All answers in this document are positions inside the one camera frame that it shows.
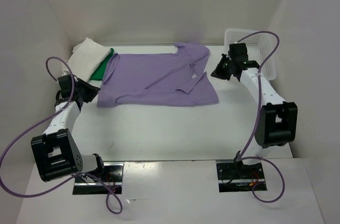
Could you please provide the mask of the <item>green t shirt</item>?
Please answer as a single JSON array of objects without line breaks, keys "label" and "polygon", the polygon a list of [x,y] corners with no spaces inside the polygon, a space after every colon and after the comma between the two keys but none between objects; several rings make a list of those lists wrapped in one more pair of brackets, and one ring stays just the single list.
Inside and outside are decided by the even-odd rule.
[{"label": "green t shirt", "polygon": [[96,68],[96,70],[91,75],[90,80],[93,80],[93,81],[103,80],[107,63],[114,54],[115,54],[115,50],[111,48],[109,54],[103,59],[103,61],[99,64],[99,66]]}]

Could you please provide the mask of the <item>white t shirt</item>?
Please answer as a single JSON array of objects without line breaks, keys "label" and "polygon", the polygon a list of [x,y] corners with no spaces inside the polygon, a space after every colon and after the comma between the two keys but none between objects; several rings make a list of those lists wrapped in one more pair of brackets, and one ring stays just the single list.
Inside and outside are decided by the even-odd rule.
[{"label": "white t shirt", "polygon": [[66,63],[73,75],[87,82],[111,52],[111,48],[85,38],[73,48],[71,57]]}]

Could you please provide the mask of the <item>lavender t shirt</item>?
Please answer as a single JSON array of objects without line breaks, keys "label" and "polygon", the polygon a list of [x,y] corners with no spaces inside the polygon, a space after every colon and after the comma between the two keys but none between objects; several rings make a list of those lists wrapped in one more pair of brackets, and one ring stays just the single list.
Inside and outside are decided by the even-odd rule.
[{"label": "lavender t shirt", "polygon": [[106,66],[97,106],[195,107],[218,103],[205,71],[209,49],[182,42],[175,47],[175,53],[114,54]]}]

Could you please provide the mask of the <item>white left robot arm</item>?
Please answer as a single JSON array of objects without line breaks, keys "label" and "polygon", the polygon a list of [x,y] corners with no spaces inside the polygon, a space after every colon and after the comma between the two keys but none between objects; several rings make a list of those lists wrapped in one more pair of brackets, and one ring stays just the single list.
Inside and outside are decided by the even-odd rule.
[{"label": "white left robot arm", "polygon": [[49,182],[68,175],[87,173],[94,181],[105,178],[106,168],[102,158],[96,154],[82,155],[72,136],[76,119],[84,103],[92,102],[100,91],[81,79],[76,79],[74,94],[68,76],[58,79],[55,113],[50,125],[42,135],[33,137],[31,148],[40,178]]}]

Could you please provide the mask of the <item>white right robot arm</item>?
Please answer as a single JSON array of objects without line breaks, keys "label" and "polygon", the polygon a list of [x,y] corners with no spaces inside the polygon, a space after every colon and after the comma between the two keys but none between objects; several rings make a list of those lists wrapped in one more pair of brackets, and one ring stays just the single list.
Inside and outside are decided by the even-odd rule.
[{"label": "white right robot arm", "polygon": [[222,54],[211,76],[222,80],[237,78],[250,92],[257,104],[254,128],[245,147],[236,154],[233,172],[246,177],[252,165],[259,163],[272,149],[283,147],[295,140],[298,107],[288,102],[271,86],[260,72],[260,65],[248,57],[231,58]]}]

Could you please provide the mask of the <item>white plastic basket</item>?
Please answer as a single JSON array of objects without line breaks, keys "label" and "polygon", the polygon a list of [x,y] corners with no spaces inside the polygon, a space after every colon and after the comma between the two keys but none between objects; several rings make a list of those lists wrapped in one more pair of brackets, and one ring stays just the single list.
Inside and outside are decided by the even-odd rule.
[{"label": "white plastic basket", "polygon": [[[224,54],[228,54],[230,44],[233,44],[254,32],[254,30],[246,29],[226,29],[224,34]],[[242,42],[247,46],[249,60],[256,60],[259,65],[277,44],[276,38],[267,33],[252,35],[242,40]],[[276,78],[277,71],[274,55],[266,61],[261,72],[268,81],[273,81]]]}]

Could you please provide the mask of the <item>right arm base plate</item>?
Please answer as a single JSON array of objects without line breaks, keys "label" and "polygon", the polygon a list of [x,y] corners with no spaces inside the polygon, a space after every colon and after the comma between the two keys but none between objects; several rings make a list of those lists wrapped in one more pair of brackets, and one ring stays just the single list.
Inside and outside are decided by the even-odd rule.
[{"label": "right arm base plate", "polygon": [[217,178],[220,193],[226,192],[252,192],[266,191],[264,171],[261,163],[255,165],[243,165],[236,168],[236,164],[230,160],[217,161]]}]

